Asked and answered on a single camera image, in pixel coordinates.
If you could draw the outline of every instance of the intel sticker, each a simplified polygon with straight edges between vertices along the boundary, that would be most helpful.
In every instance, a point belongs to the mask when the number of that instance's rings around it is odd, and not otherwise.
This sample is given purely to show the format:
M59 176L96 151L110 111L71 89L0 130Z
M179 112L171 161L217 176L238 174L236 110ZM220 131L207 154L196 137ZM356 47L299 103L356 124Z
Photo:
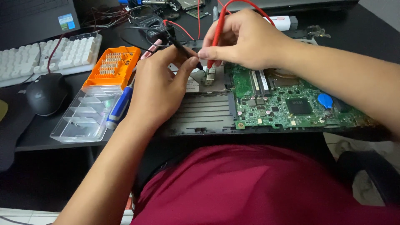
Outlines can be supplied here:
M70 30L75 28L74 19L72 18L72 14L66 14L58 17L58 21L60 22L60 26L62 30Z

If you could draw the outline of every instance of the red shirt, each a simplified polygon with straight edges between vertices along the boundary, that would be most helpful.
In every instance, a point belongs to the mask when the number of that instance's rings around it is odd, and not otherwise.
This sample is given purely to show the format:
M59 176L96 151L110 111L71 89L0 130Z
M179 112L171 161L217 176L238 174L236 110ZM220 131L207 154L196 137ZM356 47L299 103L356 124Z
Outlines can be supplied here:
M195 150L144 187L132 225L400 224L399 209L360 205L317 162L271 146Z

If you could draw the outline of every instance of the blue screwdriver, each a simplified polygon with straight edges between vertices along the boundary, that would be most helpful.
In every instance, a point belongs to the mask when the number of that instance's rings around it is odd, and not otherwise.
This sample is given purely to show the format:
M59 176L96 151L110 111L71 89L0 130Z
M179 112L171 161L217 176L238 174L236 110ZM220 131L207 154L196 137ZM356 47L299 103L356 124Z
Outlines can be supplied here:
M121 97L118 99L117 103L115 104L114 108L112 108L108 118L106 120L106 127L111 130L115 130L118 124L124 119L126 112L129 108L129 102L132 98L133 93L133 82L135 81L135 77L133 77L132 83L124 88L124 91Z

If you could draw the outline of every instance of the clear plastic organizer box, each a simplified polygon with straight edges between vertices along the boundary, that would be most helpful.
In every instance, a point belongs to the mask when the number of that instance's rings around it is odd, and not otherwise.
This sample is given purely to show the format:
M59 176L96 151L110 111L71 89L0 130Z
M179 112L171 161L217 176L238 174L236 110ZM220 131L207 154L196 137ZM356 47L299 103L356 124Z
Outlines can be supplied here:
M121 95L120 85L83 87L50 137L62 142L101 141L107 117Z

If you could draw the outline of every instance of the orange screwdriver bit case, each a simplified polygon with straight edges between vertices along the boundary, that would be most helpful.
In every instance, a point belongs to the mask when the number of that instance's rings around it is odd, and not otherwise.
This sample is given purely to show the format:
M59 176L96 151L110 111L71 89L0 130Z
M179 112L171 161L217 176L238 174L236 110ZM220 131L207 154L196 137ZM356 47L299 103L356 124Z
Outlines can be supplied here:
M94 66L83 88L92 85L121 85L123 90L140 57L136 47L109 48Z

